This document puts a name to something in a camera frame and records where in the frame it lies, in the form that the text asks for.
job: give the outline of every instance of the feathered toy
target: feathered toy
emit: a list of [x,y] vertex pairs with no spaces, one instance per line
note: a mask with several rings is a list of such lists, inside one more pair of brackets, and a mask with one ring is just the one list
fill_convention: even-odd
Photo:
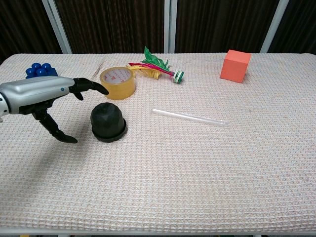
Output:
[[158,79],[158,77],[162,74],[168,74],[172,77],[172,81],[174,83],[180,83],[183,77],[183,71],[176,71],[175,73],[170,71],[168,66],[168,60],[164,63],[160,58],[152,55],[149,52],[149,49],[145,46],[145,60],[141,63],[129,63],[130,66],[128,68],[132,71],[138,70],[143,75],[148,76],[150,78]]

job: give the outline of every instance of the packing tape roll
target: packing tape roll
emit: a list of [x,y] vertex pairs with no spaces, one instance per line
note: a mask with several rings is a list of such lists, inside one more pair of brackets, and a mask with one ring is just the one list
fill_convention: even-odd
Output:
[[122,100],[135,91],[134,73],[124,67],[109,68],[100,75],[101,84],[109,91],[111,100]]

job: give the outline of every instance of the orange cube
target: orange cube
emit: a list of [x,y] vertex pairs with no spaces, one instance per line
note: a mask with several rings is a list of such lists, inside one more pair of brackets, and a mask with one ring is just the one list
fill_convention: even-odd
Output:
[[229,50],[223,64],[221,78],[242,83],[251,54]]

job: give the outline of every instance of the clear plastic tube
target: clear plastic tube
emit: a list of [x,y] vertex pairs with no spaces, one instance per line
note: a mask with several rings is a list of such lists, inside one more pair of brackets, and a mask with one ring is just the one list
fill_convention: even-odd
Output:
[[192,115],[187,115],[187,114],[177,114],[177,113],[172,113],[164,110],[157,110],[153,109],[153,113],[159,114],[159,115],[165,115],[165,116],[170,116],[174,118],[180,118],[180,119],[188,119],[196,122],[203,122],[215,126],[227,126],[229,122],[224,121],[224,120],[215,120],[215,119],[209,119],[209,118],[202,118],[202,117],[197,117],[197,116],[192,116]]

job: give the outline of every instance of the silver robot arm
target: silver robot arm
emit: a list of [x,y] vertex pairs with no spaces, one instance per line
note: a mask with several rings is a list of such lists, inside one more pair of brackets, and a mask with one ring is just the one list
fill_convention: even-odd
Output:
[[89,89],[109,94],[100,84],[85,78],[37,77],[3,83],[0,85],[0,121],[7,114],[33,114],[40,123],[59,141],[77,143],[71,136],[58,129],[58,125],[47,113],[55,99],[73,93],[83,100],[80,92]]

